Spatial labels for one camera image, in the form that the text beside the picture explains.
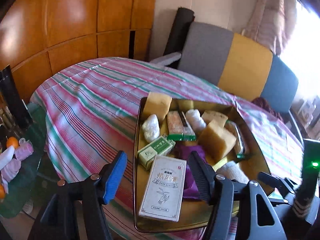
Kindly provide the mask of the orange fruit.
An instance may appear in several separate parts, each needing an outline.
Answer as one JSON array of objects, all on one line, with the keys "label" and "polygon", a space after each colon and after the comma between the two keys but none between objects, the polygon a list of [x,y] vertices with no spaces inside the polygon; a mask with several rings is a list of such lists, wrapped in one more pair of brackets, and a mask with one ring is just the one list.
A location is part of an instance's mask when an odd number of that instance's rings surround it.
[{"label": "orange fruit", "polygon": [[6,142],[6,146],[7,148],[13,146],[14,149],[17,149],[19,147],[19,142],[15,137],[9,137]]}]

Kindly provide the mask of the beige bandage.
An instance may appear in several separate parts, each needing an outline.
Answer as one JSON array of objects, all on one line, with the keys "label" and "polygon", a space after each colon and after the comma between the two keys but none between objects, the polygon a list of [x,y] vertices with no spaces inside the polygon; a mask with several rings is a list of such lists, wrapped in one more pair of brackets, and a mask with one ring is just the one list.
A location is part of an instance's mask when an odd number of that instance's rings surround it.
[{"label": "beige bandage", "polygon": [[230,180],[235,180],[239,183],[247,184],[249,178],[241,170],[239,164],[234,161],[229,161],[225,165],[217,169],[216,173],[224,175]]}]

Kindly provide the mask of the gold metal tray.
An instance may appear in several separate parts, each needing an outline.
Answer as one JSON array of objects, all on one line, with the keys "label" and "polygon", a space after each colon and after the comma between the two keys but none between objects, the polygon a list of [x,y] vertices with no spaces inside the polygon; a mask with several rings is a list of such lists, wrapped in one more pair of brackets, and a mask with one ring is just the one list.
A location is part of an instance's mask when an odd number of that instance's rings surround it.
[{"label": "gold metal tray", "polygon": [[[238,160],[238,164],[249,178],[249,182],[247,184],[239,183],[216,173],[217,169],[227,162],[236,160],[234,152],[230,151],[223,159],[215,163],[212,157],[204,150],[207,161],[205,163],[199,154],[193,151],[186,162],[192,172],[200,199],[189,200],[182,197],[178,222],[150,219],[141,217],[138,213],[151,168],[147,171],[139,163],[139,160],[135,159],[133,161],[133,194],[136,229],[144,233],[169,233],[204,228],[204,235],[207,239],[226,239],[231,219],[235,215],[240,215],[242,230],[248,231],[250,235],[266,229],[266,225],[263,224],[263,211],[270,215],[272,226],[278,225],[279,220],[268,199],[274,189],[258,180],[259,172],[269,173],[270,169],[239,107],[212,102],[173,99],[169,111],[182,111],[185,113],[190,109],[198,109],[201,113],[206,110],[220,111],[227,114],[229,120],[239,126],[249,147],[249,158]],[[138,151],[147,145],[141,131],[142,122],[142,111],[140,111],[135,138],[136,158],[138,158]],[[162,122],[161,133],[169,134],[167,116]],[[189,144],[189,146],[194,145],[199,145],[198,139]]]}]

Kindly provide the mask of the dark red cloth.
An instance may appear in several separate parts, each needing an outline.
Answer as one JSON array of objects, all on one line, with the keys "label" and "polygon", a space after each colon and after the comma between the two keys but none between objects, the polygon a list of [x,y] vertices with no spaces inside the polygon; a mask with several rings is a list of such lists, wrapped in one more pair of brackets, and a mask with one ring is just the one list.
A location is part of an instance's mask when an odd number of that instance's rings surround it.
[{"label": "dark red cloth", "polygon": [[276,117],[280,121],[283,121],[283,118],[279,112],[276,112],[268,103],[268,101],[262,97],[255,98],[251,101],[251,103],[255,104],[256,106],[264,109],[272,116]]}]

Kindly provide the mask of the white tall medicine box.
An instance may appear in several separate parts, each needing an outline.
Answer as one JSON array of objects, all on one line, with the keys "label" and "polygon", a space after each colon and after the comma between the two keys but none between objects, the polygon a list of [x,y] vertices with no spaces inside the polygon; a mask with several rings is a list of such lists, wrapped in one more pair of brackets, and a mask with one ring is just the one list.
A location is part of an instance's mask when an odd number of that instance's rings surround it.
[{"label": "white tall medicine box", "polygon": [[138,215],[178,222],[182,205],[187,162],[155,156]]}]

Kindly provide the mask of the large yellow sponge block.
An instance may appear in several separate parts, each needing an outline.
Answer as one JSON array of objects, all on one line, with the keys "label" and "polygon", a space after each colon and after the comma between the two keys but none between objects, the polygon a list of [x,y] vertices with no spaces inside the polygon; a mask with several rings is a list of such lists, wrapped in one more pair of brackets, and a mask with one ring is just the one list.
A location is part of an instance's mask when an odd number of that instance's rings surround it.
[{"label": "large yellow sponge block", "polygon": [[223,159],[235,146],[236,137],[216,120],[212,120],[201,132],[198,144],[201,145],[215,163]]}]

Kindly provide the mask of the dark rolled mat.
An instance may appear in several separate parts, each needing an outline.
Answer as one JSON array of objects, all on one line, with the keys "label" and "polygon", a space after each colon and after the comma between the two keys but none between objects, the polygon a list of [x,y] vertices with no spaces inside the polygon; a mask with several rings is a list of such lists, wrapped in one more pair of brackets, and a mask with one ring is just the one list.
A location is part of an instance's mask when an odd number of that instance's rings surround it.
[{"label": "dark rolled mat", "polygon": [[190,25],[195,19],[194,14],[190,9],[178,8],[163,56],[183,50]]}]

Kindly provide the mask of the green small medicine box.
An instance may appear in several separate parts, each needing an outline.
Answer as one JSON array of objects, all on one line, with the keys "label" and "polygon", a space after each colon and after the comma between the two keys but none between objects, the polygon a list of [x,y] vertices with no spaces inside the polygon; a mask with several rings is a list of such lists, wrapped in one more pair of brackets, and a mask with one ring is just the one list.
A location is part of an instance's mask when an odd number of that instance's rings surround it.
[{"label": "green small medicine box", "polygon": [[167,155],[174,148],[175,144],[167,136],[160,136],[138,151],[139,163],[148,171],[152,166],[155,156]]}]

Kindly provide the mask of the small yellow sponge piece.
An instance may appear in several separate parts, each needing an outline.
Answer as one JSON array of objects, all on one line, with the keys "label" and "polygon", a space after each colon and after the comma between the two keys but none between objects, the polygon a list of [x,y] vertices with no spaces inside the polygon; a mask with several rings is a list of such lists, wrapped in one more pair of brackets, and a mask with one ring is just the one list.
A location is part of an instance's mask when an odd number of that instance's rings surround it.
[{"label": "small yellow sponge piece", "polygon": [[146,120],[152,114],[162,123],[169,112],[172,97],[167,94],[150,92],[142,111],[142,120]]}]

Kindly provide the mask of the patterned packet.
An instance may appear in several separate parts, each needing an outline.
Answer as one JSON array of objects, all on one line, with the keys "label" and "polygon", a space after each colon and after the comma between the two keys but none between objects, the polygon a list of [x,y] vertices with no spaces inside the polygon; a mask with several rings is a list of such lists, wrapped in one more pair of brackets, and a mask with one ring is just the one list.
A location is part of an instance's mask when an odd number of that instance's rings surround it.
[{"label": "patterned packet", "polygon": [[196,135],[182,111],[167,114],[168,139],[173,141],[195,141]]}]

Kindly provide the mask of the purple plastic wrapper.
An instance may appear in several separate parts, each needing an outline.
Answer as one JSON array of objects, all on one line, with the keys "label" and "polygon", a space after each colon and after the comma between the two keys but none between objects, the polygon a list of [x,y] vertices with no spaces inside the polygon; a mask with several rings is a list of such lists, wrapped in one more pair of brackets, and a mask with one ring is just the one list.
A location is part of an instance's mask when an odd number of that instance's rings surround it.
[{"label": "purple plastic wrapper", "polygon": [[[182,144],[176,144],[174,147],[174,152],[178,159],[188,160],[191,152],[196,151],[201,159],[207,163],[204,149],[200,145],[185,146]],[[183,199],[189,200],[199,200],[200,195],[198,188],[196,186],[195,180],[193,178],[192,172],[189,165],[186,165],[185,169],[185,179],[184,179],[184,189],[183,189]]]}]

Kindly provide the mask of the wooden wardrobe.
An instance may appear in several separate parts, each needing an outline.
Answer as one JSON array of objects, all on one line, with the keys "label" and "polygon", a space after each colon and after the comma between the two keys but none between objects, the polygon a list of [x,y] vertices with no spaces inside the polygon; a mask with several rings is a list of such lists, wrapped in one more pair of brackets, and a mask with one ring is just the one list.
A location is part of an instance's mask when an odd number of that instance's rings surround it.
[{"label": "wooden wardrobe", "polygon": [[20,97],[99,57],[148,58],[155,0],[16,0],[1,21],[1,67]]}]

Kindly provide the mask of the pink patterned curtain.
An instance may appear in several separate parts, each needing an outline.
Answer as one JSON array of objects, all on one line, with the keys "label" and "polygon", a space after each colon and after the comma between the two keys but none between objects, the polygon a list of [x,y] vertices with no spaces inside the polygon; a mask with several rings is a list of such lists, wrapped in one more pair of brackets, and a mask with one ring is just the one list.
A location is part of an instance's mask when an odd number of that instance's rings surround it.
[{"label": "pink patterned curtain", "polygon": [[297,0],[257,0],[242,35],[280,55],[296,25],[296,5]]}]

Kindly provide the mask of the pink yarn roll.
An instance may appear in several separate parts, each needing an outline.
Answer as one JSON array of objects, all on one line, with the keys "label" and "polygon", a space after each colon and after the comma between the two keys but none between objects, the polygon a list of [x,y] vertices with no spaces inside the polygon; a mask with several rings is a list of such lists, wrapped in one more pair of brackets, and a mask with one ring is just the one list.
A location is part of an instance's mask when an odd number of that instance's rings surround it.
[{"label": "pink yarn roll", "polygon": [[15,150],[15,157],[19,161],[23,161],[27,159],[30,155],[34,152],[33,145],[31,142],[26,141],[22,143],[16,150]]}]

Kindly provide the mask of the grey yellow blue chair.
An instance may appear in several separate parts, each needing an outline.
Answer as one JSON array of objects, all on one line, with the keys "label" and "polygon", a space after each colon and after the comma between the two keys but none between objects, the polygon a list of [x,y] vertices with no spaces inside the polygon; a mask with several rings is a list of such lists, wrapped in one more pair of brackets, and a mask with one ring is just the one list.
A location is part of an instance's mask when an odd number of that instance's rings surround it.
[{"label": "grey yellow blue chair", "polygon": [[262,98],[290,122],[303,141],[290,111],[298,88],[293,71],[269,49],[230,30],[200,22],[188,29],[183,48],[152,60],[200,77],[247,101]]}]

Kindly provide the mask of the white gauze ball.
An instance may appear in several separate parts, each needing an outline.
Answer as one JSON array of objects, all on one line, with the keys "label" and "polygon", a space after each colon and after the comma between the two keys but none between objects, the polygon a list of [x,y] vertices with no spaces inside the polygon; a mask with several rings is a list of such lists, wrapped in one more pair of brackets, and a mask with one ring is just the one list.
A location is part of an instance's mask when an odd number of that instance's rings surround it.
[{"label": "white gauze ball", "polygon": [[160,127],[157,115],[150,115],[142,124],[144,139],[151,143],[160,136]]}]

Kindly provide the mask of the striped pink green tablecloth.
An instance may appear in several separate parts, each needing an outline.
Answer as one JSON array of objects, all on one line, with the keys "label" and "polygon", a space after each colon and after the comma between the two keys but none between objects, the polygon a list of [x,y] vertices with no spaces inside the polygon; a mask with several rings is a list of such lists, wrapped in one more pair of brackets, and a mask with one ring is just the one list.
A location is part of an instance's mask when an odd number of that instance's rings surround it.
[{"label": "striped pink green tablecloth", "polygon": [[203,229],[147,234],[133,224],[133,149],[140,100],[150,92],[234,106],[253,133],[271,173],[300,183],[303,151],[277,118],[208,81],[172,68],[119,57],[74,64],[44,81],[31,102],[46,111],[46,151],[61,179],[82,181],[118,151],[129,160],[116,198],[104,207],[125,239],[201,239]]}]

